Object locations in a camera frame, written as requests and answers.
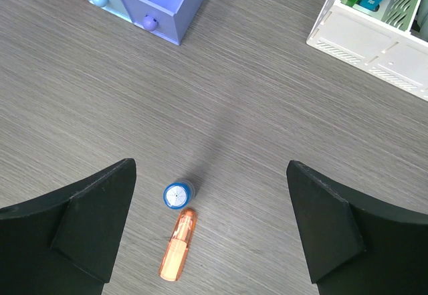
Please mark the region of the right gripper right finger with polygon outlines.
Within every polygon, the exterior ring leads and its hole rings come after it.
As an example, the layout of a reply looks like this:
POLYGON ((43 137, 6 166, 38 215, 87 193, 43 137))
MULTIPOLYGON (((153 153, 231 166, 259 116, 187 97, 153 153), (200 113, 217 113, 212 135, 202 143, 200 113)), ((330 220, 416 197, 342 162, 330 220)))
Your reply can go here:
POLYGON ((426 294, 427 215, 290 161, 288 189, 320 294, 426 294))

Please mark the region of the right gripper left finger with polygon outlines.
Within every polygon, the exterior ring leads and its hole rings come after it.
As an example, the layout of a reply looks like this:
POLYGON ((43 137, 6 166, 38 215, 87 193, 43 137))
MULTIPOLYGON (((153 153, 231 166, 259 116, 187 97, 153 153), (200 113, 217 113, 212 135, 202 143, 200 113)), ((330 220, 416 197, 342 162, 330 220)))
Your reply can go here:
POLYGON ((70 185, 1 208, 2 294, 101 294, 136 184, 123 159, 70 185))

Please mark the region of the blue cap stamp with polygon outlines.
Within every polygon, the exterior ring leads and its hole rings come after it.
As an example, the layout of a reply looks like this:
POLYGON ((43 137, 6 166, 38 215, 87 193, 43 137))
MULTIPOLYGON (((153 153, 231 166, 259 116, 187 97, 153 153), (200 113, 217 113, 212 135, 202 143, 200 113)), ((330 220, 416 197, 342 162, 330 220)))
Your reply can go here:
POLYGON ((186 207, 195 196, 195 189, 187 180, 175 181, 168 185, 163 192, 163 201, 170 209, 186 207))

